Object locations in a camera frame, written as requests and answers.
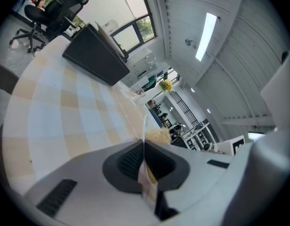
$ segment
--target window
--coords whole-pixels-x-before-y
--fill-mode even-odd
[[[97,22],[104,26],[110,20],[115,20],[118,28],[136,19],[139,14],[146,14],[147,10],[133,13],[131,0],[89,0],[79,12],[79,17],[86,23]]]
[[[75,24],[76,27],[80,26],[83,28],[85,26],[85,22],[83,22],[83,20],[79,18],[78,16],[76,16],[72,22],[73,24]]]
[[[134,20],[111,34],[128,53],[156,36],[146,0],[125,0]]]

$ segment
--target chair base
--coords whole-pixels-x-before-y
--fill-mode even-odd
[[[36,49],[42,48],[43,46],[45,46],[45,41],[43,41],[41,38],[39,38],[34,33],[36,26],[38,26],[38,24],[34,24],[34,27],[32,28],[32,30],[30,32],[27,31],[27,30],[21,29],[21,28],[19,30],[17,30],[16,34],[19,34],[19,32],[23,32],[24,34],[21,34],[21,35],[18,35],[16,37],[13,37],[12,40],[10,40],[9,45],[11,45],[14,40],[28,38],[30,40],[30,48],[28,48],[28,51],[27,51],[28,53],[30,53],[32,49],[35,52]],[[33,48],[33,39],[41,42],[42,43],[41,47],[40,46],[36,46],[35,48]]]

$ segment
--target desk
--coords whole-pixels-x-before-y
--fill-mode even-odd
[[[20,194],[77,155],[141,138],[148,110],[122,82],[110,87],[63,58],[68,43],[59,36],[38,52],[11,95],[2,151]]]

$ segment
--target computer screen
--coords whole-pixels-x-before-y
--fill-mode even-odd
[[[160,77],[163,74],[163,70],[161,72],[159,72],[156,77]]]

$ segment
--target yellow flowers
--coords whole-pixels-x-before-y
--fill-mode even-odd
[[[170,80],[161,81],[160,86],[165,93],[172,91],[172,84]]]

